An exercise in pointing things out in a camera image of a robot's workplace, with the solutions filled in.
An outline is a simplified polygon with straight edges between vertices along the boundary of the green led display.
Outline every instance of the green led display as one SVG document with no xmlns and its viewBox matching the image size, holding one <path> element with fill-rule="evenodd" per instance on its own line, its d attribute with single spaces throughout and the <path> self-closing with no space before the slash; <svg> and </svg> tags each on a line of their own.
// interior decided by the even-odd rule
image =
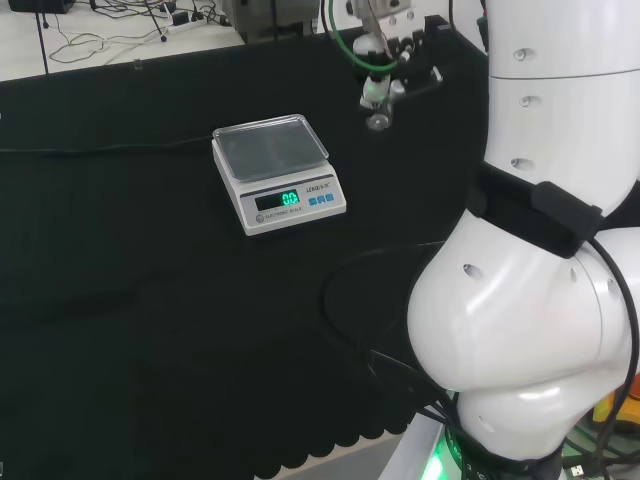
<svg viewBox="0 0 640 480">
<path fill-rule="evenodd" d="M 296 203 L 300 203 L 300 199 L 296 192 L 284 192 L 282 194 L 282 205 L 294 205 Z"/>
</svg>

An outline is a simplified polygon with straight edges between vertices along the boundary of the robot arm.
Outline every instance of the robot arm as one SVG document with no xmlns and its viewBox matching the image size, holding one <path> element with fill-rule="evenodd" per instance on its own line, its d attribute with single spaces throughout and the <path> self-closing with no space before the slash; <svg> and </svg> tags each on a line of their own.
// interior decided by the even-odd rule
<svg viewBox="0 0 640 480">
<path fill-rule="evenodd" d="M 640 2 L 487 0 L 485 163 L 552 182 L 606 216 L 640 175 Z M 640 305 L 640 229 L 605 231 Z M 544 458 L 624 380 L 620 289 L 582 246 L 561 258 L 465 211 L 408 310 L 425 371 L 461 392 L 462 427 L 490 452 Z"/>
</svg>

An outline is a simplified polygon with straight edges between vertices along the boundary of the electronic scale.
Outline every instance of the electronic scale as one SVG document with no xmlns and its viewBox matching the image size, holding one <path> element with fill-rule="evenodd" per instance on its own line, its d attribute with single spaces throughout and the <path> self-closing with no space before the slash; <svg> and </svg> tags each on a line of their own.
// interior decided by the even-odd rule
<svg viewBox="0 0 640 480">
<path fill-rule="evenodd" d="M 219 128 L 212 143 L 247 235 L 347 210 L 329 154 L 302 115 Z"/>
</svg>

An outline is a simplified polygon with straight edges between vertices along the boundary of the digital display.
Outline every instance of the digital display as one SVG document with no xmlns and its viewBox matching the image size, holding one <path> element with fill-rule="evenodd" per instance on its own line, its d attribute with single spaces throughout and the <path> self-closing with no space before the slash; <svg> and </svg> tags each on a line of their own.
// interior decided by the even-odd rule
<svg viewBox="0 0 640 480">
<path fill-rule="evenodd" d="M 256 206 L 259 212 L 271 208 L 287 207 L 289 205 L 295 205 L 296 203 L 300 203 L 297 190 L 287 190 L 286 192 L 256 198 Z"/>
</svg>

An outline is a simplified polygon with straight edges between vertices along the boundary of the black tablecloth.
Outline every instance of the black tablecloth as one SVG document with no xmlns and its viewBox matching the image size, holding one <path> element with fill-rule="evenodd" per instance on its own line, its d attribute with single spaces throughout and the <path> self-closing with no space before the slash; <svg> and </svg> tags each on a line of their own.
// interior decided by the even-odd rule
<svg viewBox="0 0 640 480">
<path fill-rule="evenodd" d="M 379 136 L 350 66 L 322 39 L 0 84 L 4 148 L 163 143 L 300 113 L 348 200 L 345 215 L 247 238 L 206 142 L 2 155 L 6 478 L 269 477 L 359 435 L 403 431 L 410 409 L 328 341 L 317 290 L 358 252 L 442 240 L 454 226 L 486 129 L 486 71 L 467 56 Z M 617 225 L 640 225 L 639 193 Z M 332 305 L 353 314 L 340 321 L 397 312 L 420 255 L 378 259 L 345 283 Z M 386 290 L 373 294 L 376 275 Z"/>
</svg>

